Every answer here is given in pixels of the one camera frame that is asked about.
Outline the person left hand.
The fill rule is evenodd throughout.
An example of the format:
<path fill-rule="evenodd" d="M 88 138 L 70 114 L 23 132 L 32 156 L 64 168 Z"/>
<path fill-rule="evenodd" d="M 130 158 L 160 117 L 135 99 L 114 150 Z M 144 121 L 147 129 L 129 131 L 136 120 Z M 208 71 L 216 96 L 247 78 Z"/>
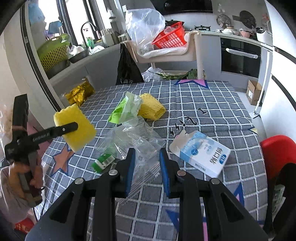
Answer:
<path fill-rule="evenodd" d="M 37 189 L 41 189 L 43 187 L 43 167 L 41 162 L 41 157 L 39 154 L 37 154 L 34 178 L 30 181 L 30 185 Z M 25 174 L 30 170 L 31 168 L 29 166 L 20 162 L 13 162 L 9 166 L 9 185 L 13 192 L 15 192 L 15 194 L 17 194 L 22 199 L 26 199 L 26 196 L 21 184 L 20 174 Z"/>

